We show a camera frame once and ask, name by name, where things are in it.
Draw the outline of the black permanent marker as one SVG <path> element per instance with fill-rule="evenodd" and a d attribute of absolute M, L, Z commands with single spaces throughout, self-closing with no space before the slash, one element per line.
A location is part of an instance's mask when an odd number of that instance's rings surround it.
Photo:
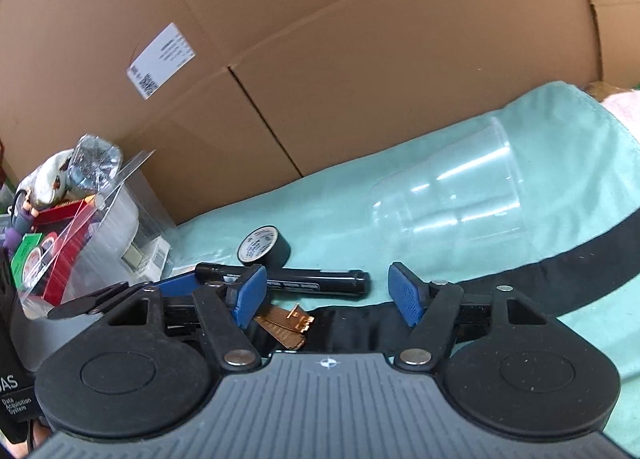
<path fill-rule="evenodd" d="M 221 279 L 237 279 L 246 266 L 198 263 L 195 276 L 202 283 Z M 271 268 L 267 269 L 267 287 L 271 291 L 317 297 L 347 297 L 361 299 L 370 290 L 371 277 L 366 271 L 322 271 L 322 269 Z"/>

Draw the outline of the black tape roll white core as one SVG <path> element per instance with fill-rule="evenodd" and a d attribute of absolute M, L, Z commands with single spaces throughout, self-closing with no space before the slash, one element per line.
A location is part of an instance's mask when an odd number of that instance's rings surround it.
<path fill-rule="evenodd" d="M 254 229 L 240 243 L 236 257 L 244 266 L 254 264 L 266 268 L 284 268 L 291 257 L 291 246 L 273 225 Z"/>

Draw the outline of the gold mesh band watch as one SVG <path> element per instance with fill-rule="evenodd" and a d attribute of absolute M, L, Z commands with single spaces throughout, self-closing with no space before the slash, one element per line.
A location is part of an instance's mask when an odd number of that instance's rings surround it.
<path fill-rule="evenodd" d="M 297 351 L 306 341 L 306 333 L 314 323 L 314 316 L 306 313 L 298 304 L 292 309 L 269 304 L 259 309 L 254 320 L 285 349 Z"/>

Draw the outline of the clear plastic storage bin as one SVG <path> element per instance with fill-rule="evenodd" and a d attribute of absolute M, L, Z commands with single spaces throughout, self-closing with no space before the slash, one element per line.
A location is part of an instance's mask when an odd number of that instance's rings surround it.
<path fill-rule="evenodd" d="M 110 187 L 99 190 L 89 240 L 79 253 L 61 304 L 114 283 L 155 283 L 168 276 L 181 253 L 177 226 L 156 197 L 144 173 L 153 154 L 143 150 L 118 171 Z M 55 306 L 17 290 L 28 317 Z"/>

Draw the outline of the large clear plastic cup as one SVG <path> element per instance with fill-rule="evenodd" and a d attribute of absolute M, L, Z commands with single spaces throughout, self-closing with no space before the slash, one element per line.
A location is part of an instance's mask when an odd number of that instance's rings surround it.
<path fill-rule="evenodd" d="M 491 118 L 370 191 L 371 219 L 394 258 L 445 277 L 506 250 L 529 250 L 521 172 L 502 123 Z"/>

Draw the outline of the red tape roll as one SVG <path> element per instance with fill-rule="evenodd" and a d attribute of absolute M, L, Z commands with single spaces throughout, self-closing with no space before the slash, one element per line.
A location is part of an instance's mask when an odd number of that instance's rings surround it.
<path fill-rule="evenodd" d="M 58 239 L 57 234 L 47 234 L 28 253 L 23 266 L 23 286 L 27 290 L 35 290 L 43 276 L 46 275 L 53 259 L 56 239 Z"/>

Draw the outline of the green box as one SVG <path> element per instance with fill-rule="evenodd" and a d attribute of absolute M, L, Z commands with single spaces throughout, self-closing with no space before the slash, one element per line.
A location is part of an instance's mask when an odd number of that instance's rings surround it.
<path fill-rule="evenodd" d="M 17 290 L 25 289 L 25 276 L 40 263 L 43 234 L 26 234 L 11 260 L 11 271 Z"/>

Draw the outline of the teal cloth with black stripe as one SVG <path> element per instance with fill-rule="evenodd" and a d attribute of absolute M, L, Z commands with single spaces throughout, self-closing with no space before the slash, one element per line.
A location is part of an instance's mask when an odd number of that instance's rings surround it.
<path fill-rule="evenodd" d="M 614 361 L 606 431 L 639 449 L 639 94 L 541 86 L 508 106 L 183 224 L 179 271 L 235 264 L 245 235 L 282 231 L 293 267 L 360 268 L 360 301 L 305 299 L 321 353 L 395 349 L 406 325 L 387 270 L 466 286 L 502 280 Z"/>

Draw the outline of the large brown cardboard box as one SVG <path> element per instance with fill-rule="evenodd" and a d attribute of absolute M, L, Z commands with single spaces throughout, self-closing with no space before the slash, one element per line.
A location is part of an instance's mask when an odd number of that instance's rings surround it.
<path fill-rule="evenodd" d="M 144 100 L 171 23 L 195 57 Z M 639 0 L 1 0 L 6 172 L 100 135 L 178 222 L 554 80 L 636 84 Z"/>

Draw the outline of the white shipping label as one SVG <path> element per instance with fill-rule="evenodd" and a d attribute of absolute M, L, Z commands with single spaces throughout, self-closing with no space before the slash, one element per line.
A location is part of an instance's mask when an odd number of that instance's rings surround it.
<path fill-rule="evenodd" d="M 148 100 L 194 57 L 195 51 L 186 37 L 171 23 L 129 65 L 127 77 Z"/>

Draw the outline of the pink white towel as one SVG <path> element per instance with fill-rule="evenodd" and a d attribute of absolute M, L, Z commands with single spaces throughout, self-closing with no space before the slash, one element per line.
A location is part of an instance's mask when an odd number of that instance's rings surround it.
<path fill-rule="evenodd" d="M 601 105 L 640 141 L 640 91 L 631 90 L 606 97 Z"/>

